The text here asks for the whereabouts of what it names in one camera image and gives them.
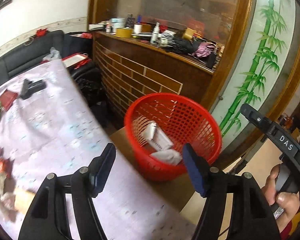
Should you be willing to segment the right hand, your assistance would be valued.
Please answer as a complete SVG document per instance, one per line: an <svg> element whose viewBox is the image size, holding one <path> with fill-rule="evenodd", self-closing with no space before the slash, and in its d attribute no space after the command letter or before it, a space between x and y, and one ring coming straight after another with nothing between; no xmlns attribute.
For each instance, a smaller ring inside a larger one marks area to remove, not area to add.
<svg viewBox="0 0 300 240"><path fill-rule="evenodd" d="M275 190L276 178L279 175L280 165L276 165L271 169L270 175L266 179L266 184L262 187L262 192L269 205L277 203L279 207L284 209L284 212L276 220L279 232L282 232L288 223L297 214L300 207L299 194L280 192Z"/></svg>

